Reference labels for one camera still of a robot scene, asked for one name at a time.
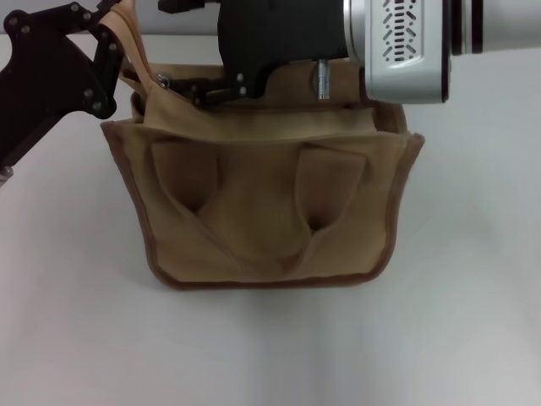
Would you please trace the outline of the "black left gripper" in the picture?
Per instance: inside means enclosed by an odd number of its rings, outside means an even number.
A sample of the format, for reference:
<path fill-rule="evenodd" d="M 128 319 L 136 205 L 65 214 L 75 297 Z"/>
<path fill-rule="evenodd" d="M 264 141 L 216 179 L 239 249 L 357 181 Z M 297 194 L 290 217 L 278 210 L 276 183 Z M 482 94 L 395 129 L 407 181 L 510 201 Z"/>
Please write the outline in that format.
<path fill-rule="evenodd" d="M 4 20 L 12 51 L 0 70 L 0 168 L 14 166 L 64 116 L 110 118 L 122 47 L 101 19 L 121 0 L 91 11 L 77 2 Z"/>

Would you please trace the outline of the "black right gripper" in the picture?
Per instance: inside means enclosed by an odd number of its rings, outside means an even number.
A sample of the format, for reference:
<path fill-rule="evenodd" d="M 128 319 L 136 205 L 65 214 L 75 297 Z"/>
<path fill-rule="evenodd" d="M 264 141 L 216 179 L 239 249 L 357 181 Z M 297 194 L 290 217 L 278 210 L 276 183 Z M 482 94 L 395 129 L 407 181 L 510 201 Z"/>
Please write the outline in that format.
<path fill-rule="evenodd" d="M 265 94 L 271 73 L 289 63 L 347 57 L 344 0 L 221 0 L 219 52 L 226 77 L 168 80 L 167 89 L 195 106 Z M 158 0 L 167 14 L 218 0 Z"/>

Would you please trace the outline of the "khaki canvas food bag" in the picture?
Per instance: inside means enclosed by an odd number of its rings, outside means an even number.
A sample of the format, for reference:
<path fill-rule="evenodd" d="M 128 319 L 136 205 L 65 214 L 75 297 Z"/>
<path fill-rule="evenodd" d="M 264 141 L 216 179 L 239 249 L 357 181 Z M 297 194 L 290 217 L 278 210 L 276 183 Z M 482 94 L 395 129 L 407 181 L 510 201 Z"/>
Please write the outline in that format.
<path fill-rule="evenodd" d="M 101 128 L 158 279 L 285 288 L 379 276 L 424 145 L 401 106 L 369 101 L 360 69 L 340 60 L 329 101 L 315 97 L 315 64 L 301 62 L 272 73 L 260 99 L 202 109 L 157 75 L 219 79 L 221 67 L 149 63 L 134 0 L 103 23 L 126 52 L 133 116 Z"/>

